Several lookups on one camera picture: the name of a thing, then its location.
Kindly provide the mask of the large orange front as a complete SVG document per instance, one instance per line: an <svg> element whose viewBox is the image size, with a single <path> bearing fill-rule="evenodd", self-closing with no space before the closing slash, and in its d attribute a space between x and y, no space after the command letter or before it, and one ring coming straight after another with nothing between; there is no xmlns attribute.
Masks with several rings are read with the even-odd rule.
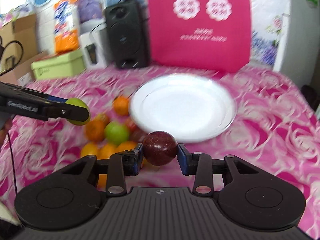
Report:
<svg viewBox="0 0 320 240"><path fill-rule="evenodd" d="M117 152L130 151L130 150L134 150L136 146L137 146L137 143L135 141L125 141L125 142L122 142L119 146L117 146L116 151Z"/></svg>

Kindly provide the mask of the green apple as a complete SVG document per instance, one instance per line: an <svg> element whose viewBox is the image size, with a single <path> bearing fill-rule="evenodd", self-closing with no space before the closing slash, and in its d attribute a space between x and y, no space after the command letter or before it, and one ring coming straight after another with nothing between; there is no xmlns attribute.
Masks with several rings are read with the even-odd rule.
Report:
<svg viewBox="0 0 320 240"><path fill-rule="evenodd" d="M117 146L127 141L130 137L129 129L124 124L116 121L110 122L105 127L104 133L107 142Z"/></svg>
<svg viewBox="0 0 320 240"><path fill-rule="evenodd" d="M67 119L73 125L84 126L91 119L89 107L78 98L70 98L66 101L66 104L71 105L71 113Z"/></svg>

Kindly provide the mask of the small orange tangerine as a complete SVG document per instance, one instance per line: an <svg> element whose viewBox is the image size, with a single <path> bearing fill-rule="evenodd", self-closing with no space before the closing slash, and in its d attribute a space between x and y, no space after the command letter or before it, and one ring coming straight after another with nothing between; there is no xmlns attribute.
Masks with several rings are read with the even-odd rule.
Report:
<svg viewBox="0 0 320 240"><path fill-rule="evenodd" d="M104 145L99 150L98 160L108 159L112 154L116 153L116 149L117 149L117 146L114 144L108 143L108 144ZM100 175L97 188L101 191L105 191L106 182L107 182L107 175L106 174Z"/></svg>

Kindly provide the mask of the dark red plum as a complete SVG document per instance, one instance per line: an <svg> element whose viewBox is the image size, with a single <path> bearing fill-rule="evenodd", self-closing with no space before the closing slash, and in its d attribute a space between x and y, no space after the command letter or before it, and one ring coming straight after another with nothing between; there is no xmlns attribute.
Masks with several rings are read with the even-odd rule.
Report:
<svg viewBox="0 0 320 240"><path fill-rule="evenodd" d="M143 140L142 152L148 163L163 166L170 163L178 153L176 139L167 132L149 133Z"/></svg>

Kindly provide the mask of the red peach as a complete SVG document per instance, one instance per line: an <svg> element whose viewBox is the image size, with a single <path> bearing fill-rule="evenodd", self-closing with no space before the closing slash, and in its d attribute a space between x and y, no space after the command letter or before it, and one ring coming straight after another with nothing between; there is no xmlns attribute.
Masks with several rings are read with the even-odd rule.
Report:
<svg viewBox="0 0 320 240"><path fill-rule="evenodd" d="M125 122L124 125L128 128L128 130L133 133L136 129L137 129L137 125L135 124L135 122L128 117Z"/></svg>

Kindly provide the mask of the yellow orange citrus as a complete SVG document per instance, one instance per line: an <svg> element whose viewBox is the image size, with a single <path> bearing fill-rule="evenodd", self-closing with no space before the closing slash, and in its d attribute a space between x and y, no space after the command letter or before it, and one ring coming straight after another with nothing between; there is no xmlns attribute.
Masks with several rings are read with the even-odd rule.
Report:
<svg viewBox="0 0 320 240"><path fill-rule="evenodd" d="M100 152L99 146L94 142L88 142L80 152L80 158L83 158L87 155L96 155L98 156Z"/></svg>

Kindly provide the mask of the orange with leaf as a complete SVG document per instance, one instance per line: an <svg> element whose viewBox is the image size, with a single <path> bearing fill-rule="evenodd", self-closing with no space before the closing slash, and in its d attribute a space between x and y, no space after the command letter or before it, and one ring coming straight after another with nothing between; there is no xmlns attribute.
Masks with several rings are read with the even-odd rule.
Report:
<svg viewBox="0 0 320 240"><path fill-rule="evenodd" d="M102 142L105 139L105 125L101 120L92 120L85 124L85 137L91 142Z"/></svg>

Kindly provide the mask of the red yellow nectarine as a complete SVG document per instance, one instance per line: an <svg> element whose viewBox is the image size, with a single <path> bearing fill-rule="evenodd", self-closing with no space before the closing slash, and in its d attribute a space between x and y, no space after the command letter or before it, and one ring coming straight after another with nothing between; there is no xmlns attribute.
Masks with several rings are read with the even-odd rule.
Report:
<svg viewBox="0 0 320 240"><path fill-rule="evenodd" d="M94 120L98 120L106 127L110 123L110 117L106 113L99 113L94 117Z"/></svg>

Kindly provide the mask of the orange mandarin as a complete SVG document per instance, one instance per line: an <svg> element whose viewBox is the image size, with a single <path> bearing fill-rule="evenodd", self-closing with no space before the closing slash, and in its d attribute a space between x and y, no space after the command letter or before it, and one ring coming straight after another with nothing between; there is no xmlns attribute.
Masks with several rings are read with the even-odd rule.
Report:
<svg viewBox="0 0 320 240"><path fill-rule="evenodd" d="M129 98L125 96L118 96L112 103L113 110L119 116L129 115Z"/></svg>

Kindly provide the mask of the light green shoe box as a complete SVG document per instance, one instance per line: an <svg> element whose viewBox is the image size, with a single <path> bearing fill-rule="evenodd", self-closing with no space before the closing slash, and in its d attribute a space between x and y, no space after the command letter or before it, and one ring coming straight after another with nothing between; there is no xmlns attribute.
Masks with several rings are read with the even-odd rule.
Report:
<svg viewBox="0 0 320 240"><path fill-rule="evenodd" d="M86 69L80 49L34 61L31 69L37 80L73 77Z"/></svg>

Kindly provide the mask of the white round plate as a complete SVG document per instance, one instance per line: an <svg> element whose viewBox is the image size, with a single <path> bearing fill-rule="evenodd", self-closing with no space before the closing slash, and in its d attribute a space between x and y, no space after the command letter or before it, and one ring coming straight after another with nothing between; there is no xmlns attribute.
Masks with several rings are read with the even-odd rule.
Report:
<svg viewBox="0 0 320 240"><path fill-rule="evenodd" d="M178 142L195 143L223 133L237 105L229 91L207 77L175 73L153 78L131 96L129 113L145 132L164 131Z"/></svg>

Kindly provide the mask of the brown cardboard box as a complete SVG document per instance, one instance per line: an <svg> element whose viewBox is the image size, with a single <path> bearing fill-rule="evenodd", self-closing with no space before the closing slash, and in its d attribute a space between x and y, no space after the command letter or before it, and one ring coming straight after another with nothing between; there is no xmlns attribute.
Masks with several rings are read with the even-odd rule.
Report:
<svg viewBox="0 0 320 240"><path fill-rule="evenodd" d="M32 63L48 56L39 52L36 14L20 17L1 27L1 81L26 86L35 80Z"/></svg>

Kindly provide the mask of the white coffee cup box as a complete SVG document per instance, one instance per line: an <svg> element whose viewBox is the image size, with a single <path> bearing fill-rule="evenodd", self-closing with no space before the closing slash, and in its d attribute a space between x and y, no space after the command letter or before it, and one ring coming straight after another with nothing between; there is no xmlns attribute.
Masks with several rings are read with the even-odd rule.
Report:
<svg viewBox="0 0 320 240"><path fill-rule="evenodd" d="M79 42L88 70L105 69L112 61L105 28L99 27L83 33L79 37Z"/></svg>

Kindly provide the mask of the orange paper cup pack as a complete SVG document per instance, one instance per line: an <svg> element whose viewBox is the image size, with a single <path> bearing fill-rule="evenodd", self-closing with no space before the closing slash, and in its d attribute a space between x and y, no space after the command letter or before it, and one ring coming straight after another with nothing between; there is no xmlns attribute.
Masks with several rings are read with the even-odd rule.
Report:
<svg viewBox="0 0 320 240"><path fill-rule="evenodd" d="M54 5L55 53L62 54L79 48L80 19L78 0L60 0Z"/></svg>

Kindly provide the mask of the pink rose tablecloth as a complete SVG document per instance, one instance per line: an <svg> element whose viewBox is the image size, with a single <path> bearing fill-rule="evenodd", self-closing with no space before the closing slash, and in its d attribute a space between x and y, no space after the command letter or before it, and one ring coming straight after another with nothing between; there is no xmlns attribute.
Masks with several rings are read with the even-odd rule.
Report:
<svg viewBox="0 0 320 240"><path fill-rule="evenodd" d="M155 77L180 72L185 69L107 67L67 79L35 81L30 88L61 98L80 98L92 115L107 113L115 120L115 97L130 95ZM189 144L187 149L215 159L237 155L298 187L306 198L299 227L318 238L319 121L299 89L288 77L259 67L232 74L199 69L191 73L226 87L238 112L227 131L212 140ZM86 142L83 128L66 120L16 117L10 140L1 149L1 202L13 211L16 190L76 161Z"/></svg>

